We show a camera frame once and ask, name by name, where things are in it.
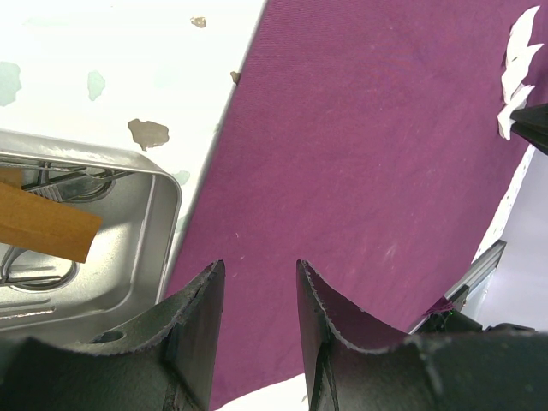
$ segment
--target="brown stain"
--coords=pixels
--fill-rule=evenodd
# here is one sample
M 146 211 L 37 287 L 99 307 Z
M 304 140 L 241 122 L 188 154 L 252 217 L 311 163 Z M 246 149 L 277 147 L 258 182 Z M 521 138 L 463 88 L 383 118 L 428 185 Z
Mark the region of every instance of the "brown stain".
M 196 27 L 199 27 L 199 28 L 206 28 L 205 17 L 193 17 L 192 19 L 190 19 L 190 23 L 194 24 Z
M 232 81 L 234 84 L 238 84 L 240 82 L 241 73 L 236 73 L 235 71 L 230 72 L 230 77 L 232 77 Z
M 134 137 L 134 142 L 144 152 L 147 148 L 163 146 L 170 140 L 170 130 L 157 122 L 142 122 L 138 118 L 135 118 L 128 123 L 128 128 Z

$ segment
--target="paint chip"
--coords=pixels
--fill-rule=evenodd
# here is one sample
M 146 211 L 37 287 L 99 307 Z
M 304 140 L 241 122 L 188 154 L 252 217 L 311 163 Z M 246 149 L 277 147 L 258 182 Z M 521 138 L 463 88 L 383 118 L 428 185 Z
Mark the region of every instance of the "paint chip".
M 175 173 L 173 176 L 180 185 L 184 186 L 190 178 L 190 173 L 186 170 L 181 170 L 178 173 Z
M 190 22 L 196 27 L 205 28 L 206 27 L 206 18 L 205 17 L 193 17 L 190 19 Z
M 169 129 L 157 122 L 142 122 L 135 118 L 128 123 L 134 142 L 140 145 L 144 152 L 147 148 L 162 146 L 170 140 Z
M 230 77 L 232 77 L 232 81 L 234 82 L 234 84 L 238 84 L 240 82 L 241 73 L 236 73 L 235 71 L 231 71 Z
M 21 69 L 15 63 L 0 62 L 0 106 L 15 102 L 21 90 Z
M 98 71 L 90 71 L 87 74 L 87 93 L 90 100 L 95 101 L 97 97 L 103 94 L 106 81 Z

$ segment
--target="metal tin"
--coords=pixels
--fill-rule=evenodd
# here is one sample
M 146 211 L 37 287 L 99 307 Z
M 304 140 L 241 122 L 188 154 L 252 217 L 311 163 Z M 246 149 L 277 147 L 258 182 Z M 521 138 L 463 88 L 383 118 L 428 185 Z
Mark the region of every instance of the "metal tin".
M 86 341 L 162 300 L 175 263 L 170 249 L 181 205 L 172 176 L 137 152 L 1 130 L 0 157 L 133 172 L 101 200 L 72 205 L 104 220 L 74 279 L 39 292 L 0 288 L 2 337 Z M 0 245 L 0 256 L 7 248 Z M 49 264 L 48 256 L 26 254 L 21 263 Z

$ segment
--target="torn paper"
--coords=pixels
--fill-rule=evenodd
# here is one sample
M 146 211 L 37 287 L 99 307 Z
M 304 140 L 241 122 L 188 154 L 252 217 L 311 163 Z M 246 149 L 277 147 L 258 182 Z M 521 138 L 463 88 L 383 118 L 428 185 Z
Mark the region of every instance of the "torn paper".
M 506 67 L 525 50 L 531 40 L 534 16 L 540 6 L 532 7 L 523 13 L 510 30 L 510 38 L 506 47 Z
M 510 140 L 510 130 L 514 120 L 510 119 L 510 114 L 514 110 L 522 109 L 527 104 L 527 97 L 531 94 L 534 86 L 520 86 L 519 90 L 515 92 L 509 104 L 507 104 L 500 113 L 498 113 L 498 132 L 506 140 Z
M 510 140 L 510 130 L 514 121 L 510 115 L 514 110 L 522 109 L 527 104 L 527 98 L 534 86 L 523 86 L 521 83 L 529 73 L 529 66 L 534 55 L 543 45 L 529 45 L 533 33 L 534 17 L 540 6 L 525 11 L 510 30 L 506 47 L 506 70 L 501 77 L 503 98 L 506 105 L 498 113 L 498 132 Z
M 523 79 L 527 77 L 534 55 L 542 46 L 531 45 L 526 47 L 518 57 L 510 62 L 501 79 L 503 83 L 504 103 L 509 104 L 512 95 L 515 94 Z

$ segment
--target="purple fabric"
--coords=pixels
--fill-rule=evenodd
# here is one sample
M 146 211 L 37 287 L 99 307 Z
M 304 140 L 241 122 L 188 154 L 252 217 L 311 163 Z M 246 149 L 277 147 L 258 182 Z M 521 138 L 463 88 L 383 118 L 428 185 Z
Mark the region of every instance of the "purple fabric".
M 226 262 L 213 409 L 302 372 L 297 259 L 402 330 L 464 274 L 526 148 L 496 116 L 539 3 L 270 0 L 170 284 Z

